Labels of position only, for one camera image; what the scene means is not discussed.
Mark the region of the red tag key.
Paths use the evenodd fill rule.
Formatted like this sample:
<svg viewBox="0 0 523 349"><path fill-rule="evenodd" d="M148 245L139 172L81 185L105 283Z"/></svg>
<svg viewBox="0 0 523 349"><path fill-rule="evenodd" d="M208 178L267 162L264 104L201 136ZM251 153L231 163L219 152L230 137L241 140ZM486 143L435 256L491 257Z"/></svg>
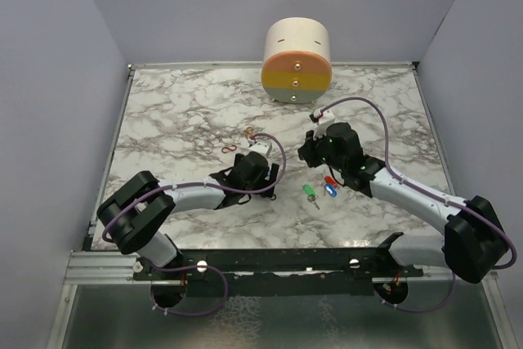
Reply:
<svg viewBox="0 0 523 349"><path fill-rule="evenodd" d="M324 181L326 184L330 184L333 188L337 188L337 182L335 182L335 180L332 177L326 176L324 178Z"/></svg>

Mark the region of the blue tag key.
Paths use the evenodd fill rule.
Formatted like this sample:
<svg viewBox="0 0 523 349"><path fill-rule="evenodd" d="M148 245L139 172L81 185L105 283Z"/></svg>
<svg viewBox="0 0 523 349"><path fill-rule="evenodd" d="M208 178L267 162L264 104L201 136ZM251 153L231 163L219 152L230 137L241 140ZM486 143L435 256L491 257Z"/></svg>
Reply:
<svg viewBox="0 0 523 349"><path fill-rule="evenodd" d="M325 183L325 184L323 184L323 187L324 187L324 193L326 195L329 195L330 197L333 197L333 198L337 196L337 191L336 191L336 188L333 186L333 184Z"/></svg>

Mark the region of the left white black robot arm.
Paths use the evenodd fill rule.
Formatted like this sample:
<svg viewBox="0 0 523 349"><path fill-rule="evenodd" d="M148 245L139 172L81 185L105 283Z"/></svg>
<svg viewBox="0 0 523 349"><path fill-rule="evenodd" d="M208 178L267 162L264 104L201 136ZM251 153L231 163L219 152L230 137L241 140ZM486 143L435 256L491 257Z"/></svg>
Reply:
<svg viewBox="0 0 523 349"><path fill-rule="evenodd" d="M123 255L143 257L168 280L178 274L182 260L174 241L159 231L171 214L229 208L252 195L271 199L278 174L279 165L257 152L237 154L232 167L179 185L141 171L107 198L96 216L105 227L104 241L115 244Z"/></svg>

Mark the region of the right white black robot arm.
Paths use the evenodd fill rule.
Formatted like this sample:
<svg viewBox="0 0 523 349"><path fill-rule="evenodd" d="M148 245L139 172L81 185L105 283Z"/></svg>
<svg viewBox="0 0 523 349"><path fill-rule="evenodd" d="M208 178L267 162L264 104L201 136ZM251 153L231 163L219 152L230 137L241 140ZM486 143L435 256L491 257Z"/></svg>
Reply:
<svg viewBox="0 0 523 349"><path fill-rule="evenodd" d="M310 130L298 156L310 168L328 166L344 186L402 208L436 230L436 235L403 234L393 240L375 257L382 275L393 276L404 266L438 266L477 284L509 249L487 199L462 199L393 173L384 161L364 153L348 123L333 123L324 134Z"/></svg>

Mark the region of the red carabiner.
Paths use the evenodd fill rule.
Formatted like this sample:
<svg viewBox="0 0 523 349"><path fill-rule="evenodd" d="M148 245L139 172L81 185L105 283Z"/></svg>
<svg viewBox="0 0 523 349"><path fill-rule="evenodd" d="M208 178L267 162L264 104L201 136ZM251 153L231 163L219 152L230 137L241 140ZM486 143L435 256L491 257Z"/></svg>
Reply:
<svg viewBox="0 0 523 349"><path fill-rule="evenodd" d="M231 153L237 150L237 145L226 145L221 148L223 154Z"/></svg>

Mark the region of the green tag key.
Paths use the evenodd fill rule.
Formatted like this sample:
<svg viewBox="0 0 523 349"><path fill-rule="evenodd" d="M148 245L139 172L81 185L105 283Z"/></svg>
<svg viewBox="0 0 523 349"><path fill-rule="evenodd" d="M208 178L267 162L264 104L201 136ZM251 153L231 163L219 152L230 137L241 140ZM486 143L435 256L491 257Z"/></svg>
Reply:
<svg viewBox="0 0 523 349"><path fill-rule="evenodd" d="M307 200L311 204L313 204L317 209L320 209L320 206L317 204L317 195L316 195L314 189L309 185L303 185L302 189L306 194Z"/></svg>

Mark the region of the round three-drawer storage box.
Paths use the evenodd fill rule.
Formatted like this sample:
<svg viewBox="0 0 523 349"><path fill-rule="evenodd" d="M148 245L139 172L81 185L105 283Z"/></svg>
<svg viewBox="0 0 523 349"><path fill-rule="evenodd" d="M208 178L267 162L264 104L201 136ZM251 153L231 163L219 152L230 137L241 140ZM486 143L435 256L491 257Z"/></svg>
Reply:
<svg viewBox="0 0 523 349"><path fill-rule="evenodd" d="M326 93L331 79L329 33L320 22L289 17L269 28L261 85L272 99L311 103Z"/></svg>

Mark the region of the black mounting rail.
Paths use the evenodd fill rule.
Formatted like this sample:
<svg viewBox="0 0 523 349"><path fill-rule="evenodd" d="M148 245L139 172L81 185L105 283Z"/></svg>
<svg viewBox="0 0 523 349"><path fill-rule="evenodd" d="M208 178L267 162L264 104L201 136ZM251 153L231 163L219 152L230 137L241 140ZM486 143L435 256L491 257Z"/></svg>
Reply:
<svg viewBox="0 0 523 349"><path fill-rule="evenodd" d="M138 258L143 268L133 278L194 298L371 296L378 282L422 276L422 270L402 266L390 255L398 237L367 248L186 249L174 271Z"/></svg>

